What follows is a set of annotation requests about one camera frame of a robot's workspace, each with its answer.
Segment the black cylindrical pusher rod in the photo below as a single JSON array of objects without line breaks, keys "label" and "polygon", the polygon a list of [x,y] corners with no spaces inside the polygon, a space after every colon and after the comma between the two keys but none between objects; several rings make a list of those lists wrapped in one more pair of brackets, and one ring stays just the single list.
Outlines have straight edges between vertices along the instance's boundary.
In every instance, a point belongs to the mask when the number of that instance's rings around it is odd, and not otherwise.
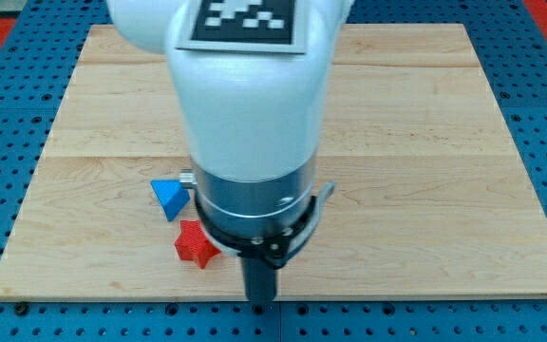
[{"label": "black cylindrical pusher rod", "polygon": [[242,258],[241,269],[246,297],[254,303],[272,302],[277,295],[275,267],[261,258]]}]

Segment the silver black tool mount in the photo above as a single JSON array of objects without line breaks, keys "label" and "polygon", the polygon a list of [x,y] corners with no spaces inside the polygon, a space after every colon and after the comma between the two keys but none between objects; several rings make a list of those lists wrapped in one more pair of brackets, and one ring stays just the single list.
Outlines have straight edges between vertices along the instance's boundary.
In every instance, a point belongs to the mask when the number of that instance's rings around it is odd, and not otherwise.
[{"label": "silver black tool mount", "polygon": [[282,177],[227,180],[195,162],[179,172],[179,182],[194,191],[204,235],[222,252],[284,267],[309,241],[336,183],[315,196],[315,158]]}]

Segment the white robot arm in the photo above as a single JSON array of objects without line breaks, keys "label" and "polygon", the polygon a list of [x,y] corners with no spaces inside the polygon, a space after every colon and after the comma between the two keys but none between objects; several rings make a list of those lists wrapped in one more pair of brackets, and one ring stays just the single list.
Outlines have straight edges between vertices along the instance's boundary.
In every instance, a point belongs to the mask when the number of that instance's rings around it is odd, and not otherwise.
[{"label": "white robot arm", "polygon": [[334,191],[315,157],[343,0],[106,0],[131,45],[165,56],[207,238],[240,257],[245,294],[269,302]]}]

